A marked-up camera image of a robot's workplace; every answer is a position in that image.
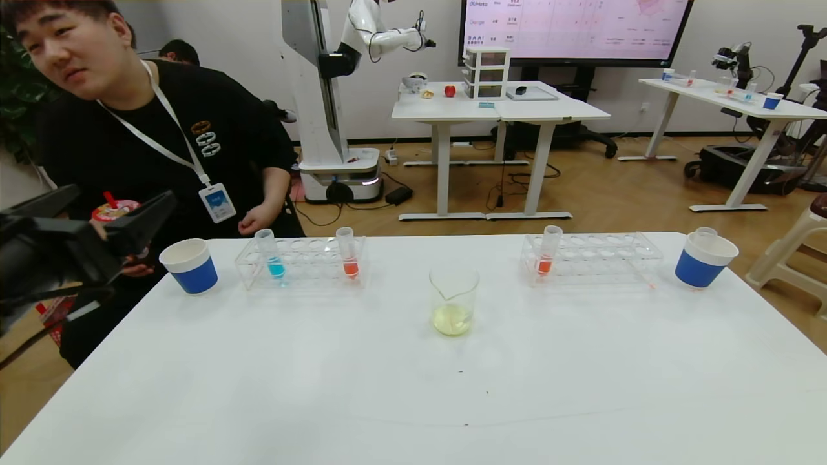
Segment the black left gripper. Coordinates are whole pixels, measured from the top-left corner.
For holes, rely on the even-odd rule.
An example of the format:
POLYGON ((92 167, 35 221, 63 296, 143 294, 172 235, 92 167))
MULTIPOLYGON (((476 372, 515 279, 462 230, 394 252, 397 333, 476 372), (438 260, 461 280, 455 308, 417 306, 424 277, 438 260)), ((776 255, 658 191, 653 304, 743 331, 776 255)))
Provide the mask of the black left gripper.
POLYGON ((106 237, 93 223, 54 218, 80 194, 79 186, 66 185, 1 212, 9 221, 2 229, 3 303, 106 288, 120 273, 123 257, 147 253, 177 206, 172 191, 144 203, 107 197, 106 237))

